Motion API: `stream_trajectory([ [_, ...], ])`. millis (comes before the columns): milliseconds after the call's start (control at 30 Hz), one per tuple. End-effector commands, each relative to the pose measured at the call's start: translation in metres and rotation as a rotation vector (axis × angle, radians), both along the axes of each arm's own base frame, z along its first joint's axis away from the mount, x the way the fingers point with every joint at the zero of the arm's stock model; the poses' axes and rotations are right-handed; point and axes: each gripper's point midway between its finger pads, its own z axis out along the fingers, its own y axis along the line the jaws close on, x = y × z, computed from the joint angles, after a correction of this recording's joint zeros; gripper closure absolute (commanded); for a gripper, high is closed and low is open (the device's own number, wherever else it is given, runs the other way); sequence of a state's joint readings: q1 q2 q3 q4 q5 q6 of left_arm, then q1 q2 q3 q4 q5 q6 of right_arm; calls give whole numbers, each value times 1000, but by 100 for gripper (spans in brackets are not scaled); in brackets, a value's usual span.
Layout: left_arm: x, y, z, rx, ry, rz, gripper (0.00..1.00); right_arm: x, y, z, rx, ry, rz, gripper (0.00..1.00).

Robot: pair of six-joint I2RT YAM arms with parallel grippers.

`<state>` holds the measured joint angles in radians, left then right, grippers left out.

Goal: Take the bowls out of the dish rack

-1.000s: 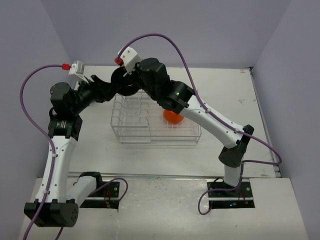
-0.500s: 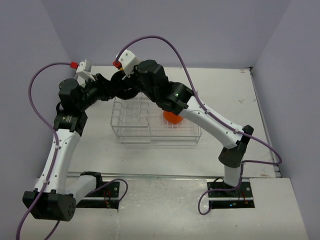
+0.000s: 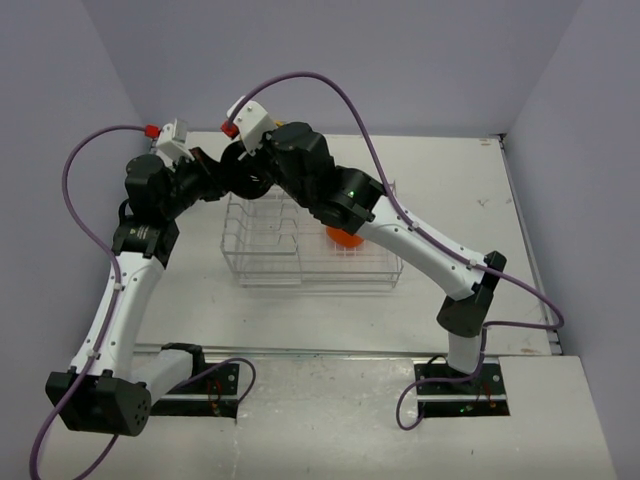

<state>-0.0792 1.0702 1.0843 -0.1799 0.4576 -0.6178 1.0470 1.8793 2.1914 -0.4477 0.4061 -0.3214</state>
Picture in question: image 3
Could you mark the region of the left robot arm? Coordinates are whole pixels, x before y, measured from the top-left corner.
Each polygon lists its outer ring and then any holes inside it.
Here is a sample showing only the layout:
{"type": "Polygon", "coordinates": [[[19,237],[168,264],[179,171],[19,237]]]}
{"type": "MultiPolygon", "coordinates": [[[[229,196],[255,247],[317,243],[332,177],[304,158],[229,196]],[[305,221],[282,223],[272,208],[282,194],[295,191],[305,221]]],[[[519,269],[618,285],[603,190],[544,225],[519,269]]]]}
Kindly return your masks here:
{"type": "Polygon", "coordinates": [[[45,385],[69,430],[135,437],[162,396],[206,385],[199,345],[168,343],[149,365],[134,369],[132,362],[144,313],[179,236],[176,219],[196,202],[226,194],[220,173],[220,164],[199,148],[171,165],[155,154],[127,164],[104,296],[82,348],[45,385]]]}

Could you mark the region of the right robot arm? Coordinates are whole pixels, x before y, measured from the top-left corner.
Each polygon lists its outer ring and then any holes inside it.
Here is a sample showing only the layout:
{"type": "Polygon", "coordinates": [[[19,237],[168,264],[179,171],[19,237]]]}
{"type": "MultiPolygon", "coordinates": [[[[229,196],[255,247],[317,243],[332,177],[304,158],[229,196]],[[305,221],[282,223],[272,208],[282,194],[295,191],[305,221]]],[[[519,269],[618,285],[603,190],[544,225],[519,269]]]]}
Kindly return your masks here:
{"type": "Polygon", "coordinates": [[[481,254],[413,219],[389,187],[335,164],[325,137],[303,122],[266,120],[241,128],[258,175],[281,187],[323,225],[359,236],[397,255],[445,293],[437,322],[448,333],[446,380],[467,393],[482,379],[481,330],[506,258],[481,254]]]}

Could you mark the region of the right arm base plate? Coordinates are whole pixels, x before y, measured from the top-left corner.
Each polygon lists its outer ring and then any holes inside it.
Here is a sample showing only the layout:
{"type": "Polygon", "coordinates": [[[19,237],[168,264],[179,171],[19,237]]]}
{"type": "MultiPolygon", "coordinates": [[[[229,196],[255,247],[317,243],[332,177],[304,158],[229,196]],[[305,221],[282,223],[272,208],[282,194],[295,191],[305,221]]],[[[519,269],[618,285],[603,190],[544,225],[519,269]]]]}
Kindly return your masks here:
{"type": "Polygon", "coordinates": [[[434,382],[416,388],[418,413],[424,418],[507,417],[510,408],[497,359],[479,375],[461,383],[434,382]]]}

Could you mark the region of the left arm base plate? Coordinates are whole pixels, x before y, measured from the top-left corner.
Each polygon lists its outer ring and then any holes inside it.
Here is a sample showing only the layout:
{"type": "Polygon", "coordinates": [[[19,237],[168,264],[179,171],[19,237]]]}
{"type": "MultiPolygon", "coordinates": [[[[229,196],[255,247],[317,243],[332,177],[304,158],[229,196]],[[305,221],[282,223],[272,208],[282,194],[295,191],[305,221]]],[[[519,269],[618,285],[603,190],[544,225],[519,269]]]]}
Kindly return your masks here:
{"type": "Polygon", "coordinates": [[[158,400],[151,415],[158,417],[237,417],[240,365],[231,363],[207,377],[176,387],[158,400]]]}

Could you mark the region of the black bowl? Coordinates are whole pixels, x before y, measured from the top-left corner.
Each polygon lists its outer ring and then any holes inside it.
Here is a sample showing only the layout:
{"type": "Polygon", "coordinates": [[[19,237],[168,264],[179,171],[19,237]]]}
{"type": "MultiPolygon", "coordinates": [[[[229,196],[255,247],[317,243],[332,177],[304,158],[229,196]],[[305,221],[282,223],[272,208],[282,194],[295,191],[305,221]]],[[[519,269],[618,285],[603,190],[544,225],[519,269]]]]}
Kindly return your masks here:
{"type": "Polygon", "coordinates": [[[259,172],[253,160],[241,142],[230,143],[220,159],[226,189],[246,200],[263,197],[273,185],[269,178],[259,172]]]}

